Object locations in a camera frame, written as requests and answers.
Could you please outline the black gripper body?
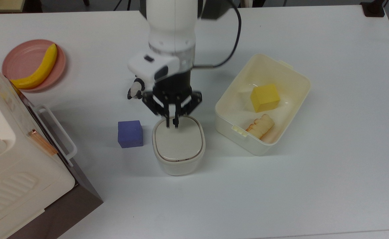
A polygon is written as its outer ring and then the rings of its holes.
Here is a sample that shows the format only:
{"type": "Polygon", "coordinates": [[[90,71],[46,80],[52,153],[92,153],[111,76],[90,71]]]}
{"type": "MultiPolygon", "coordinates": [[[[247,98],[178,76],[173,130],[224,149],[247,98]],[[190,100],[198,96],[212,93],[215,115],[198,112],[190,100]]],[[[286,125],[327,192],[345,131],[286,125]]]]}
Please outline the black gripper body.
{"type": "Polygon", "coordinates": [[[177,95],[187,97],[192,93],[190,77],[191,70],[166,77],[155,83],[153,95],[156,97],[176,97],[177,95]]]}

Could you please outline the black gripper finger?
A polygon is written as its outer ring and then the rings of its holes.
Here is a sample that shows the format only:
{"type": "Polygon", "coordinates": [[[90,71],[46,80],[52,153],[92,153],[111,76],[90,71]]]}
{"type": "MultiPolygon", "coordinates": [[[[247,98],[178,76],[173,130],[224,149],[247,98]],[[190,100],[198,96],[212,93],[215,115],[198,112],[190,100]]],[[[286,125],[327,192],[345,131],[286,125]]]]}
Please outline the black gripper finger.
{"type": "Polygon", "coordinates": [[[147,106],[147,108],[156,116],[162,116],[165,118],[166,127],[170,127],[169,121],[169,105],[167,102],[159,104],[153,95],[153,92],[144,92],[142,94],[142,102],[147,106]]]}
{"type": "Polygon", "coordinates": [[[175,97],[175,117],[174,117],[174,126],[175,128],[179,127],[179,118],[182,116],[190,115],[194,109],[202,102],[202,94],[200,91],[190,91],[188,93],[178,94],[175,97]]]}

